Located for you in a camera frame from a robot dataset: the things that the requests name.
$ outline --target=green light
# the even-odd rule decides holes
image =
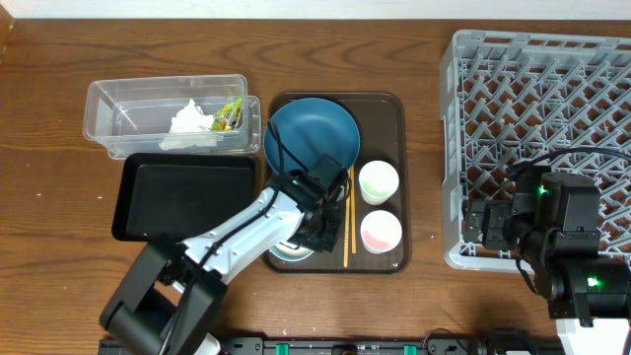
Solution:
[[[596,280],[593,277],[588,277],[588,286],[590,287],[594,287],[594,286],[598,286],[600,282],[598,280]]]

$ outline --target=white cup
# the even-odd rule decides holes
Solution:
[[[366,250],[379,254],[398,246],[401,242],[403,229],[396,216],[380,210],[371,212],[364,217],[360,234]]]
[[[398,189],[398,173],[386,162],[372,161],[359,172],[359,187],[366,203],[382,204]]]

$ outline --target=blue plate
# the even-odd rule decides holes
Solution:
[[[272,116],[287,149],[308,169],[328,154],[350,169],[360,149],[359,128],[344,107],[324,99],[307,98],[282,106]],[[276,139],[266,130],[263,138],[265,159],[275,173],[279,170]],[[285,172],[301,167],[284,153]]]

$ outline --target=black baking pan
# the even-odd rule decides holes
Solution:
[[[321,98],[331,100],[346,108],[357,123],[361,134],[361,148],[355,162],[355,226],[359,231],[364,217],[375,210],[386,210],[401,222],[401,243],[382,254],[368,252],[356,234],[357,253],[349,248],[348,267],[344,267],[344,222],[338,230],[337,244],[333,252],[314,252],[301,261],[285,261],[271,252],[263,259],[267,266],[280,273],[352,273],[392,274],[401,271],[412,256],[410,234],[409,194],[407,186],[407,154],[405,147],[405,119],[401,101],[387,93],[287,93],[282,94],[270,105],[271,117],[280,107],[293,100]],[[399,189],[385,203],[369,205],[362,199],[359,172],[364,165],[381,160],[393,165],[399,174]]]
[[[132,154],[111,233],[120,241],[147,242],[210,231],[252,203],[254,173],[248,157]]]

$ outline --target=white plastic basket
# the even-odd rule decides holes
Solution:
[[[507,199],[503,168],[570,147],[631,150],[631,39],[454,34],[441,62],[443,252],[453,268],[518,272],[510,252],[462,237],[471,198]],[[548,162],[601,191],[601,254],[631,263],[631,166],[600,154]]]

